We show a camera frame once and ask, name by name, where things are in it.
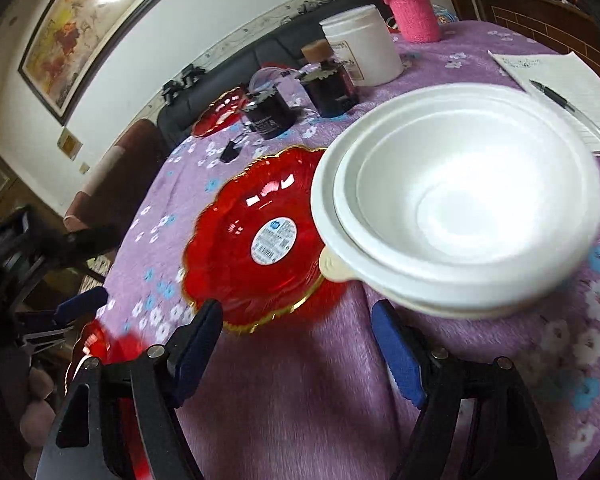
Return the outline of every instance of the paper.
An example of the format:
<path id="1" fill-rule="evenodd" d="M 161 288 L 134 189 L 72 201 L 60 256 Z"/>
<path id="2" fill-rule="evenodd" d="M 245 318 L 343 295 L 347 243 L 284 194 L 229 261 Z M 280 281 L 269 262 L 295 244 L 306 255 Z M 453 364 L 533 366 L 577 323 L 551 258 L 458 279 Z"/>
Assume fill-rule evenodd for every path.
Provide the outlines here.
<path id="1" fill-rule="evenodd" d="M 592 152 L 600 140 L 584 124 L 537 90 L 533 79 L 558 92 L 600 127 L 600 78 L 576 53 L 504 56 L 489 53 L 529 95 L 541 100 L 573 125 Z"/>

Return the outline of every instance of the screw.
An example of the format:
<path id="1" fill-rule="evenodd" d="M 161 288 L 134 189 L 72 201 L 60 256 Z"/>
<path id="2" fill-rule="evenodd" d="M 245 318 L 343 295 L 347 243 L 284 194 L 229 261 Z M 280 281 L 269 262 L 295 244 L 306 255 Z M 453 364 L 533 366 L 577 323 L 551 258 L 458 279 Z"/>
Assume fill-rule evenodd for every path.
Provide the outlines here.
<path id="1" fill-rule="evenodd" d="M 93 370 L 94 368 L 97 368 L 99 364 L 100 359 L 97 357 L 89 357 L 88 359 L 85 359 L 84 363 L 82 364 L 82 368 L 85 370 Z"/>
<path id="2" fill-rule="evenodd" d="M 498 357 L 496 361 L 498 366 L 503 370 L 511 370 L 513 368 L 513 361 L 508 357 Z"/>
<path id="3" fill-rule="evenodd" d="M 149 357 L 151 357 L 152 359 L 160 357 L 161 355 L 164 355 L 164 346 L 162 346 L 162 345 L 149 346 L 148 350 L 146 351 L 146 354 Z"/>
<path id="4" fill-rule="evenodd" d="M 433 355 L 433 357 L 435 359 L 446 359 L 447 357 L 449 357 L 449 350 L 447 350 L 446 348 L 440 346 L 438 348 L 434 348 L 431 351 L 431 355 Z"/>

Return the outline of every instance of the floral tablecloth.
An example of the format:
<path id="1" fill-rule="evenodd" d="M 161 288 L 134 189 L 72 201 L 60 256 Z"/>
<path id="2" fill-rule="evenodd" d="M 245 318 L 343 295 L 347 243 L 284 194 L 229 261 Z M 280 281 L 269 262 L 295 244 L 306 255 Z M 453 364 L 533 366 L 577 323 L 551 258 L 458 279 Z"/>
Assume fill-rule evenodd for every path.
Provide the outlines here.
<path id="1" fill-rule="evenodd" d="M 182 252 L 200 211 L 254 158 L 292 144 L 328 146 L 357 118 L 413 89 L 453 82 L 515 88 L 487 50 L 551 53 L 483 22 L 445 25 L 439 43 L 397 39 L 396 45 L 407 70 L 391 83 L 362 89 L 362 102 L 339 118 L 320 118 L 302 89 L 287 81 L 282 93 L 304 110 L 282 136 L 263 141 L 250 135 L 229 164 L 219 155 L 237 135 L 235 125 L 177 147 L 107 277 L 110 301 L 98 312 L 106 327 L 114 335 L 136 332 L 149 345 L 191 321 L 180 296 Z M 395 389 L 376 347 L 368 313 L 377 299 L 352 282 L 311 327 L 272 324 L 253 335 L 221 335 L 198 392 L 178 412 L 207 479 L 389 478 L 418 412 Z M 514 357 L 541 413 L 558 476 L 575 480 L 587 468 L 600 449 L 600 240 L 579 274 L 528 312 L 483 322 L 411 312 L 407 318 L 462 358 Z M 463 403 L 458 431 L 466 431 L 470 416 Z M 458 471 L 461 439 L 456 444 L 447 478 Z"/>

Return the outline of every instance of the white plastic container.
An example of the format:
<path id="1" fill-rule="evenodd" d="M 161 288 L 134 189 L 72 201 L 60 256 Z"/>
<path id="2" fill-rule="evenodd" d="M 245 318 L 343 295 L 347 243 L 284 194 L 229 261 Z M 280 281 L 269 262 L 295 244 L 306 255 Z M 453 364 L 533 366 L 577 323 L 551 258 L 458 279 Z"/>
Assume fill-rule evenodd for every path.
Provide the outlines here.
<path id="1" fill-rule="evenodd" d="M 376 6 L 346 10 L 320 25 L 354 85 L 377 86 L 402 73 L 400 55 Z"/>
<path id="2" fill-rule="evenodd" d="M 600 231 L 600 170 L 569 123 L 525 93 L 444 85 L 347 128 L 320 160 L 311 206 L 334 256 L 320 261 L 328 280 L 487 319 L 578 268 Z"/>

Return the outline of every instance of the painting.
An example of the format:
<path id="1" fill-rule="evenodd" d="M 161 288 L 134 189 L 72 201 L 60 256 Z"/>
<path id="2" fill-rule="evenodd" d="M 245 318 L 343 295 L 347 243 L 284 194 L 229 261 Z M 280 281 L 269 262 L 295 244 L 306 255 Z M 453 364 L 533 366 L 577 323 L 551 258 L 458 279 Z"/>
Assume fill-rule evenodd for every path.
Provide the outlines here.
<path id="1" fill-rule="evenodd" d="M 18 71 L 61 124 L 116 43 L 156 1 L 51 0 Z"/>

